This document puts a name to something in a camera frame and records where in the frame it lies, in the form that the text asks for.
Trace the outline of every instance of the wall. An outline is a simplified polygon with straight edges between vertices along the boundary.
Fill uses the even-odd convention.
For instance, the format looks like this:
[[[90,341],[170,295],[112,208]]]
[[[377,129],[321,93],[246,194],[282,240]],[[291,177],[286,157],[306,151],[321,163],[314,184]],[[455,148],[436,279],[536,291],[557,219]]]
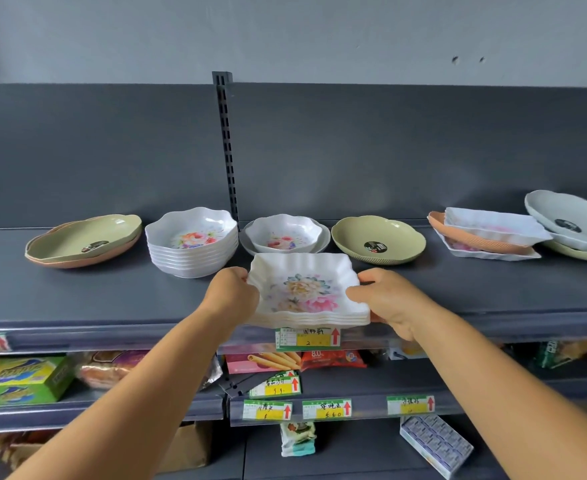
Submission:
[[[587,86],[587,0],[0,0],[0,82],[208,84],[212,70]]]

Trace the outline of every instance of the gray shelf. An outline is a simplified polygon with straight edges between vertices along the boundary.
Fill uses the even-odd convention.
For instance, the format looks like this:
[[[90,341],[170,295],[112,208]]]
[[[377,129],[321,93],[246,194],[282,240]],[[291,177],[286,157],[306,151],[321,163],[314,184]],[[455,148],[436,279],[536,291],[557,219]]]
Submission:
[[[232,429],[221,422],[214,423],[214,440],[210,464],[195,470],[163,473],[155,480],[240,480],[245,460],[245,429]],[[0,461],[0,480],[10,469]]]
[[[587,402],[587,356],[553,370],[536,366],[530,366],[529,370],[570,400],[578,403]],[[293,421],[303,420],[303,401],[331,398],[352,399],[351,419],[386,418],[388,395],[433,395],[435,412],[438,415],[463,412],[428,359],[381,360],[367,369],[312,369],[300,375],[300,386],[302,394],[287,398],[287,401],[293,403]],[[243,400],[248,398],[246,392],[242,389],[237,390],[236,397],[229,401],[229,418],[232,426],[270,424],[242,419]]]
[[[540,250],[543,259],[500,262],[455,258],[429,227],[425,253],[392,267],[488,337],[505,342],[587,337],[587,262]],[[200,304],[210,277],[182,280],[151,263],[142,239],[97,266],[47,269],[28,262],[25,243],[42,230],[0,230],[0,332],[16,353],[152,347]],[[330,246],[328,251],[336,251]],[[239,250],[230,266],[249,267]],[[353,261],[356,271],[368,265]],[[345,331],[346,348],[397,343],[382,324]],[[272,330],[243,326],[222,353],[265,351]]]
[[[0,406],[0,433],[63,428],[92,405],[103,393],[75,381],[54,404]],[[219,420],[225,417],[225,393],[213,385],[196,394],[185,421]]]
[[[466,416],[445,417],[473,446],[457,479],[495,480],[506,476]],[[436,480],[442,478],[399,433],[400,420],[316,423],[316,454],[280,456],[278,426],[250,428],[245,480]]]

